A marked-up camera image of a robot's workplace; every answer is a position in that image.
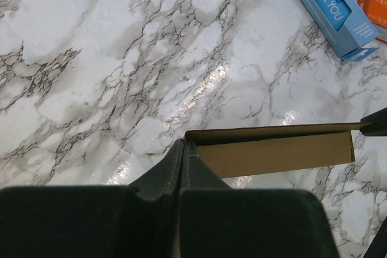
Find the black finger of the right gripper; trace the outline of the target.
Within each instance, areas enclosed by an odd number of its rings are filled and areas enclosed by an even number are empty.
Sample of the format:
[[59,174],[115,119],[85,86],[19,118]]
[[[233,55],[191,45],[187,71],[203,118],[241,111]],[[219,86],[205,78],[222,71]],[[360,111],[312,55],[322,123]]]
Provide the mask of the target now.
[[383,108],[360,120],[365,125],[360,129],[364,136],[387,136],[387,108]]

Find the brown cardboard paper box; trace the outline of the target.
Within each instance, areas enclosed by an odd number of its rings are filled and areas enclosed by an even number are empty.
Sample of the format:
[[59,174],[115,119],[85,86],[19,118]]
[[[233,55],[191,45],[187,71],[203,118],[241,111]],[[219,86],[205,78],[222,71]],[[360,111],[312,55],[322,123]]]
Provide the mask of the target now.
[[354,161],[352,131],[366,122],[187,131],[199,157],[220,178],[335,166]]

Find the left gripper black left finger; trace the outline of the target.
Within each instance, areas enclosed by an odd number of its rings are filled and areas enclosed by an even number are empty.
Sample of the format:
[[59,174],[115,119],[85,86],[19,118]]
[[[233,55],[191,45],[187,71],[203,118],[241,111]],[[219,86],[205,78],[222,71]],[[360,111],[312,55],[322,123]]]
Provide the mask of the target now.
[[160,202],[179,188],[183,158],[183,140],[174,141],[166,155],[128,187],[145,202]]

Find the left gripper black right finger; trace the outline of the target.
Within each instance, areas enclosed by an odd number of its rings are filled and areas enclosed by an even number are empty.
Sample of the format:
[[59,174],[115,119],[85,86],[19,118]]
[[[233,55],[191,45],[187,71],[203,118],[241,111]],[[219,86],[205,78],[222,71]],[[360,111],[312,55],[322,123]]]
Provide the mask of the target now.
[[200,157],[194,140],[184,145],[181,191],[219,191],[232,190]]

